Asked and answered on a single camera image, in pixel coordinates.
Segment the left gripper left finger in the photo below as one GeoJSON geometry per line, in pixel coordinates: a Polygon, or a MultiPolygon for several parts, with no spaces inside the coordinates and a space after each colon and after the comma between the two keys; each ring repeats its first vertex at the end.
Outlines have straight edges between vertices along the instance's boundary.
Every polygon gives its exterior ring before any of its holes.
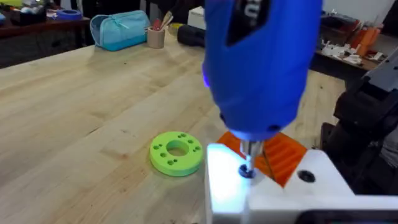
{"type": "Polygon", "coordinates": [[[240,140],[230,132],[224,133],[206,150],[206,222],[249,223],[248,195],[258,180],[247,179],[239,173],[246,165],[246,156],[239,151],[240,140]]]}

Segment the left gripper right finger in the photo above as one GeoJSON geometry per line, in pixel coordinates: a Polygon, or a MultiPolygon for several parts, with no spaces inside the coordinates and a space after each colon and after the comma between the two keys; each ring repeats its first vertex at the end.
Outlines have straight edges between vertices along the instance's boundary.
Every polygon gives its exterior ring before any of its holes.
{"type": "Polygon", "coordinates": [[[354,197],[323,151],[282,133],[265,142],[256,167],[265,177],[250,190],[248,223],[294,223],[303,212],[343,208],[354,197]]]}

